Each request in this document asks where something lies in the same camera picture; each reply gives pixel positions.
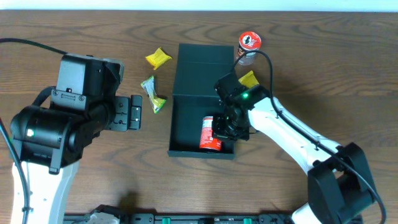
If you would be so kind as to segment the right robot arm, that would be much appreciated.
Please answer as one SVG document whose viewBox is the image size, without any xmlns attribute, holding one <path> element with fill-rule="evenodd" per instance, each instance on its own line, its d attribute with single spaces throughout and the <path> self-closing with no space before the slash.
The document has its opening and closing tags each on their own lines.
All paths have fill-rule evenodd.
<svg viewBox="0 0 398 224">
<path fill-rule="evenodd" d="M 289 113 L 263 86 L 215 85 L 225 112 L 213 120 L 222 141 L 247 141 L 254 128 L 278 144 L 307 175 L 308 201 L 292 223 L 353 223 L 381 199 L 364 151 L 325 138 Z"/>
</svg>

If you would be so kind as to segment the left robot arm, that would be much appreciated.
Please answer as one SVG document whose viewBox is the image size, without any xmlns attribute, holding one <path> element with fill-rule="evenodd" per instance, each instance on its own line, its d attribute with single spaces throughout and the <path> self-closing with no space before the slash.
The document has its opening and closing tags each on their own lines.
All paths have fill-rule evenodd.
<svg viewBox="0 0 398 224">
<path fill-rule="evenodd" d="M 12 223 L 62 223 L 83 150 L 104 130 L 138 130 L 142 96 L 100 95 L 88 105 L 87 95 L 42 90 L 11 121 L 16 152 Z"/>
</svg>

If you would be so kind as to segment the dark Pringles can red lid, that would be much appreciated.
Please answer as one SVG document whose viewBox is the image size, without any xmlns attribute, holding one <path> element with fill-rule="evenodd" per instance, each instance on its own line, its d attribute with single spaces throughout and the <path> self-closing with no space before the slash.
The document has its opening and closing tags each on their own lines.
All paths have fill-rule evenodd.
<svg viewBox="0 0 398 224">
<path fill-rule="evenodd" d="M 239 37 L 236 58 L 240 58 L 247 51 L 259 50 L 261 48 L 261 37 L 252 31 L 244 32 Z M 254 62 L 256 53 L 247 53 L 239 60 L 240 65 L 250 65 Z"/>
</svg>

